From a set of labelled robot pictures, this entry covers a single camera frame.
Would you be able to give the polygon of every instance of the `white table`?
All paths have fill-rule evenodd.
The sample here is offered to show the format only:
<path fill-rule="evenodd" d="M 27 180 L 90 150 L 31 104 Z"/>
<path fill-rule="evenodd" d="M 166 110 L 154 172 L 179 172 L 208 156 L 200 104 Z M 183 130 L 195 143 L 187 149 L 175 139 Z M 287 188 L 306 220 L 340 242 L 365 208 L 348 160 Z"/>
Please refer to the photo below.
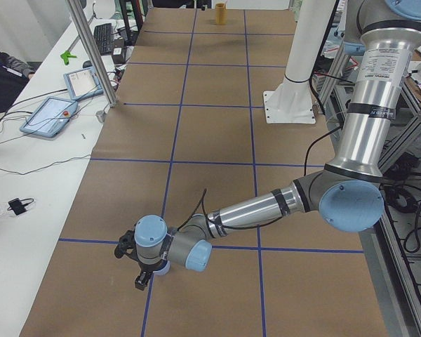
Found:
<path fill-rule="evenodd" d="M 115 20 L 94 20 L 91 27 L 106 22 L 116 24 Z M 60 58 L 76 36 L 72 23 L 16 101 L 66 87 L 62 75 L 81 69 L 88 59 L 80 41 L 72 50 L 78 58 L 71 58 L 68 66 Z M 102 59 L 107 71 L 114 69 L 110 55 Z M 68 98 L 67 92 L 58 95 Z M 34 111 L 45 97 L 11 111 Z M 109 108 L 103 95 L 92 102 L 84 100 L 79 107 L 85 104 L 88 106 L 78 118 L 71 120 L 52 140 L 26 136 L 0 145 L 0 167 L 25 172 L 90 154 L 102 128 L 95 113 Z M 0 142 L 21 136 L 18 129 L 23 121 L 7 121 Z M 0 337 L 19 335 L 87 165 L 88 159 L 69 161 L 26 176 L 0 171 L 0 203 L 17 197 L 36 200 L 31 211 L 14 218 L 0 218 Z"/>

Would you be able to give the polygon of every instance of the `person's arm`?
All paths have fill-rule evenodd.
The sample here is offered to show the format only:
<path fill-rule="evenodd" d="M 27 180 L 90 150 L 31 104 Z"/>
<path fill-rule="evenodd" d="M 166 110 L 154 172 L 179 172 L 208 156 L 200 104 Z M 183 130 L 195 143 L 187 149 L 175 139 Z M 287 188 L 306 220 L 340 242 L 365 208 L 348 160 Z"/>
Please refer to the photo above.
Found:
<path fill-rule="evenodd" d="M 31 79 L 32 75 L 34 74 L 34 69 L 29 66 L 27 63 L 18 60 L 17 58 L 13 56 L 8 56 L 6 58 L 6 64 L 8 68 L 15 70 L 16 72 L 21 73 L 23 76 L 27 77 L 28 79 Z"/>

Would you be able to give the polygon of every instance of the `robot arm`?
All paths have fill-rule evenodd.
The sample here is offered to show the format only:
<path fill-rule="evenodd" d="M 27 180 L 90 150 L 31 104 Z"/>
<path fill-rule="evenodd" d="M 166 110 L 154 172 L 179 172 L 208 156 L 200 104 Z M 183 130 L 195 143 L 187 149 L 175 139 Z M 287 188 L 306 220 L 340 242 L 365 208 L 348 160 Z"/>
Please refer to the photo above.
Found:
<path fill-rule="evenodd" d="M 377 188 L 377 163 L 395 117 L 401 81 L 414 50 L 421 45 L 421 0 L 350 0 L 350 39 L 365 46 L 359 76 L 334 159 L 324 170 L 294 180 L 288 187 L 209 214 L 196 214 L 180 229 L 158 216 L 145 216 L 120 238 L 117 258 L 139 262 L 136 279 L 144 289 L 167 261 L 203 271 L 212 238 L 267 224 L 296 211 L 319 211 L 339 230 L 359 232 L 383 213 Z"/>

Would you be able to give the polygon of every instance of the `white stand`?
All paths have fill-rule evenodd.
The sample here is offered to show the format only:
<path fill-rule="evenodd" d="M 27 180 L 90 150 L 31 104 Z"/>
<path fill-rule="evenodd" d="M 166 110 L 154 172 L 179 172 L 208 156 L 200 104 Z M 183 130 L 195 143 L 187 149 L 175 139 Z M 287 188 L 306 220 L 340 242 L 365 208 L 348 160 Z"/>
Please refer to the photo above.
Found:
<path fill-rule="evenodd" d="M 314 66 L 335 0 L 304 0 L 293 38 L 286 76 L 275 91 L 264 92 L 267 123 L 314 124 L 307 80 Z"/>

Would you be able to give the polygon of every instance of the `person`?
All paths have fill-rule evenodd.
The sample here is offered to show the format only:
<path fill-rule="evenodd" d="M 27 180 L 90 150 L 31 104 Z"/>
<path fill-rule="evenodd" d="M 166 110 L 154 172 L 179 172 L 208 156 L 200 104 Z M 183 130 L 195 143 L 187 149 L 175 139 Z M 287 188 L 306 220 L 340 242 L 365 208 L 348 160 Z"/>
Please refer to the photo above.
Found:
<path fill-rule="evenodd" d="M 33 74 L 27 63 L 0 52 L 0 113 L 9 109 Z"/>

